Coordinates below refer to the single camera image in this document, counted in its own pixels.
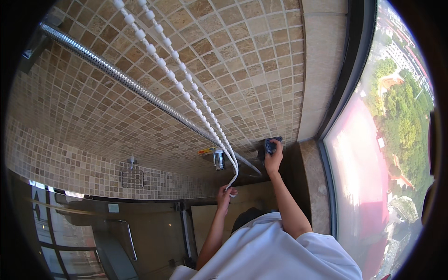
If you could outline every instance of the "white rope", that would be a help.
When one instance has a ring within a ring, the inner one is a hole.
[[[157,23],[157,21],[155,20],[155,14],[153,11],[151,11],[148,6],[146,5],[146,0],[138,0],[139,5],[143,8],[143,10],[146,13],[146,17],[152,22],[152,24],[154,25],[154,28],[156,30],[157,33],[160,34],[160,36],[163,39],[163,43],[166,47],[169,48],[170,52],[171,52],[171,57],[177,62],[179,68],[184,72],[185,74],[185,78],[191,83],[191,87],[193,88],[193,90],[197,93],[199,99],[201,100],[202,104],[204,105],[204,107],[206,108],[208,114],[210,115],[210,117],[212,118],[213,122],[215,123],[218,131],[220,132],[225,145],[222,143],[221,139],[218,137],[218,135],[216,134],[215,130],[213,129],[213,127],[210,125],[210,123],[207,121],[207,118],[203,115],[202,111],[200,109],[198,109],[196,103],[191,100],[191,95],[189,92],[185,91],[184,86],[181,82],[179,82],[176,79],[176,75],[174,74],[173,71],[169,70],[166,67],[166,62],[163,58],[159,57],[159,55],[156,53],[156,49],[152,44],[149,44],[149,42],[146,40],[146,34],[142,29],[139,29],[138,26],[135,24],[135,18],[132,14],[130,14],[126,9],[125,9],[125,4],[123,3],[122,0],[115,0],[114,1],[114,5],[115,7],[123,14],[123,16],[125,17],[125,22],[128,25],[131,25],[132,28],[135,31],[135,35],[136,37],[142,41],[142,43],[145,45],[146,51],[154,58],[154,60],[157,62],[157,65],[162,68],[164,70],[164,72],[166,73],[168,79],[170,81],[172,81],[175,84],[175,87],[182,93],[182,97],[184,98],[184,100],[187,102],[187,105],[193,110],[193,112],[195,112],[199,118],[201,119],[201,121],[205,124],[205,126],[207,127],[207,129],[210,131],[210,133],[213,135],[213,137],[215,138],[215,140],[219,143],[220,148],[224,151],[224,153],[227,155],[227,158],[230,160],[230,162],[233,165],[233,168],[235,169],[235,176],[232,178],[232,180],[229,182],[226,190],[232,185],[232,183],[236,180],[236,178],[238,177],[238,173],[239,173],[239,168],[238,168],[238,162],[236,159],[236,156],[233,152],[232,147],[230,146],[223,130],[221,129],[221,126],[218,123],[218,120],[216,119],[215,115],[211,112],[210,107],[207,104],[207,101],[204,100],[203,98],[203,94],[202,92],[200,92],[198,90],[198,85],[196,85],[196,83],[193,82],[193,79],[191,77],[191,74],[189,74],[186,71],[186,66],[185,64],[179,59],[179,54],[177,51],[175,51],[172,46],[171,46],[171,40],[169,38],[167,38],[165,36],[165,34],[163,33],[163,27]]]

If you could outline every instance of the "beige mosaic tile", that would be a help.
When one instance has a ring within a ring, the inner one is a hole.
[[[128,199],[188,199],[214,196],[206,181],[135,165],[143,171],[143,187],[123,188],[125,162],[107,159],[55,141],[13,118],[6,127],[6,165],[32,181],[81,194]]]
[[[167,66],[184,79],[137,1],[125,4]],[[287,145],[297,139],[304,72],[298,1],[159,0],[148,5],[194,73],[235,151],[254,160],[264,138],[280,135]],[[200,123],[110,0],[62,0],[51,13],[62,19],[64,32]],[[135,155],[142,166],[198,176],[210,167],[196,154],[211,146],[207,140],[57,44],[42,53],[29,75],[17,75],[10,114],[55,141],[111,160]]]

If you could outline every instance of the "yellow label sticker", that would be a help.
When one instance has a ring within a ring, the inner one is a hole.
[[[214,151],[214,150],[216,150],[216,147],[211,147],[208,149],[200,150],[200,151],[198,151],[198,155],[202,155],[202,154],[208,153],[210,151]]]

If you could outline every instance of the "glass window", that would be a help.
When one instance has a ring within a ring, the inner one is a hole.
[[[355,92],[324,139],[337,204],[338,241],[362,270],[399,270],[422,229],[429,175],[431,82],[399,15],[378,2],[371,51]]]
[[[66,199],[66,196],[62,194],[50,193],[50,204],[64,208],[63,204],[56,202],[57,195]],[[50,212],[53,233],[57,245],[70,247],[96,247],[92,227],[89,225],[82,225],[90,222],[90,217],[88,215],[65,215],[67,213],[54,208],[50,208]]]
[[[31,188],[31,197],[35,201],[45,203],[46,201],[45,195],[46,195],[45,189],[42,190],[40,187]],[[33,203],[33,210],[34,210],[33,211],[34,222],[36,225],[37,237],[39,241],[51,244],[52,238],[50,236],[50,227],[48,226],[47,208],[43,205]]]
[[[53,273],[62,274],[63,272],[56,257],[55,250],[47,247],[41,247],[41,249],[50,271]]]
[[[69,275],[105,276],[94,251],[60,251],[59,253]]]

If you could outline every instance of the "stainless steel shower hose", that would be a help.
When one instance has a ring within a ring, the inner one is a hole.
[[[220,146],[215,138],[200,127],[198,124],[190,120],[189,118],[182,115],[176,109],[168,105],[166,102],[158,98],[156,95],[152,94],[149,90],[147,90],[144,86],[142,86],[139,82],[133,80],[130,76],[125,74],[123,71],[118,69],[114,64],[106,61],[103,57],[96,55],[91,50],[81,45],[79,42],[74,40],[67,34],[59,31],[56,27],[47,25],[45,23],[41,23],[39,26],[39,30],[42,34],[54,40],[61,46],[65,47],[69,51],[78,55],[103,73],[111,76],[114,80],[119,82],[121,85],[125,86],[129,90],[132,90],[134,93],[146,99],[149,103],[153,104],[163,112],[170,115],[172,118],[182,123],[192,131],[197,134],[203,136],[210,142],[214,143],[217,146]],[[262,176],[261,172],[256,168],[253,164],[251,164],[248,160],[243,158],[241,155],[235,152],[236,158],[252,168],[255,172],[258,173],[259,176]]]

